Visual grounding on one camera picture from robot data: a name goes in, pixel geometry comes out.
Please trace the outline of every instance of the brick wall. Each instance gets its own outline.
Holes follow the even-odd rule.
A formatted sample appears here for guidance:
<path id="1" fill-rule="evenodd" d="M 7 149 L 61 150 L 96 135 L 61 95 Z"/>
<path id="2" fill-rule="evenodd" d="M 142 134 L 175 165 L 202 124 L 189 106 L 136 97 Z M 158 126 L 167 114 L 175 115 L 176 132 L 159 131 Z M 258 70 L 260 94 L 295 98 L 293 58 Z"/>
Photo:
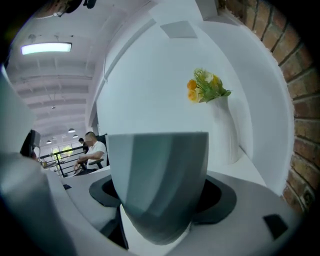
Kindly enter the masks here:
<path id="1" fill-rule="evenodd" d="M 287 82 L 294 106 L 295 141 L 282 198 L 307 212 L 320 183 L 320 80 L 303 41 L 286 17 L 264 0 L 219 0 L 262 41 Z"/>

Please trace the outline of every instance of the dark hair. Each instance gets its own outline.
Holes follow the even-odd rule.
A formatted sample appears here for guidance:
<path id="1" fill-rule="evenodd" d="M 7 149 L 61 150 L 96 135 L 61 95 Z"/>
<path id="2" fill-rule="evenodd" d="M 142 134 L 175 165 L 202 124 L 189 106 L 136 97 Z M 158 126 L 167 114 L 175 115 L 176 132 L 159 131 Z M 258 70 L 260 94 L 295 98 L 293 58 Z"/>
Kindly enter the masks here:
<path id="1" fill-rule="evenodd" d="M 92 138 L 97 138 L 96 137 L 96 135 L 95 135 L 95 133 L 93 132 L 93 131 L 88 131 L 86 134 L 85 134 L 85 136 L 87 136 L 87 135 L 89 135 L 89 136 L 91 136 Z"/>

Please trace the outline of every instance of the window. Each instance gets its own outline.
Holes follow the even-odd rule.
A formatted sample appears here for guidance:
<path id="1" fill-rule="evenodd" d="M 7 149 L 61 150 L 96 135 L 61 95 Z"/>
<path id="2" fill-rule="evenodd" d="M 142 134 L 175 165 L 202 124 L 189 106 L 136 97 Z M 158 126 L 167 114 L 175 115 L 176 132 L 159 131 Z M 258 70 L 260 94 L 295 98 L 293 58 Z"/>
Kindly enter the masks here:
<path id="1" fill-rule="evenodd" d="M 73 148 L 73 149 L 75 149 L 75 148 L 78 148 L 78 147 L 82 147 L 83 145 L 80 143 L 80 142 L 75 142 L 75 143 L 72 143 L 71 144 L 71 147 Z"/>
<path id="2" fill-rule="evenodd" d="M 52 153 L 58 153 L 58 152 L 61 152 L 61 151 L 66 151 L 66 150 L 70 150 L 70 151 L 65 152 L 65 153 L 61 153 L 61 154 L 57 154 L 57 155 L 53 155 L 54 160 L 58 159 L 59 162 L 63 163 L 72 155 L 72 153 L 74 151 L 72 150 L 71 144 L 58 146 L 58 147 L 53 147 L 52 148 Z"/>

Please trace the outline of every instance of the yellow flower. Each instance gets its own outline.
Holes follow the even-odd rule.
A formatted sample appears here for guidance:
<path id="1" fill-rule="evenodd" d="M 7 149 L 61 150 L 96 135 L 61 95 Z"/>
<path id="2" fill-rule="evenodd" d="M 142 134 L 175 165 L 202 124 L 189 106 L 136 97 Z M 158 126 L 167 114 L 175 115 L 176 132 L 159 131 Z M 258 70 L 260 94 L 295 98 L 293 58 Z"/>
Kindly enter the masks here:
<path id="1" fill-rule="evenodd" d="M 188 82 L 188 84 L 186 85 L 186 87 L 187 87 L 189 90 L 195 90 L 196 87 L 197 87 L 197 83 L 196 83 L 195 80 L 192 80 L 192 79 L 191 79 L 191 80 Z"/>
<path id="2" fill-rule="evenodd" d="M 197 93 L 195 90 L 189 90 L 188 92 L 188 99 L 192 102 L 198 102 L 197 101 Z"/>
<path id="3" fill-rule="evenodd" d="M 213 75 L 213 83 L 217 85 L 219 83 L 220 78 L 216 76 L 215 74 Z"/>

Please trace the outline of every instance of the chair backrest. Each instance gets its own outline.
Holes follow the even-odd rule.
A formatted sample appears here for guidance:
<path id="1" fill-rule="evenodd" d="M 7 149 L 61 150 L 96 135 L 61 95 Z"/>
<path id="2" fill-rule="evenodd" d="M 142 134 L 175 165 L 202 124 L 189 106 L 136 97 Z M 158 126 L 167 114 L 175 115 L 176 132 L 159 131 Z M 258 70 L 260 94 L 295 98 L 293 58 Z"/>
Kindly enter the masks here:
<path id="1" fill-rule="evenodd" d="M 106 143 L 106 135 L 107 134 L 99 135 L 99 136 L 96 137 L 96 139 L 97 139 L 97 141 L 102 142 L 104 144 L 106 153 L 108 153 L 108 148 L 107 148 L 107 143 Z M 109 157 L 107 156 L 107 158 L 106 158 L 106 166 L 109 166 L 109 165 L 110 165 Z"/>

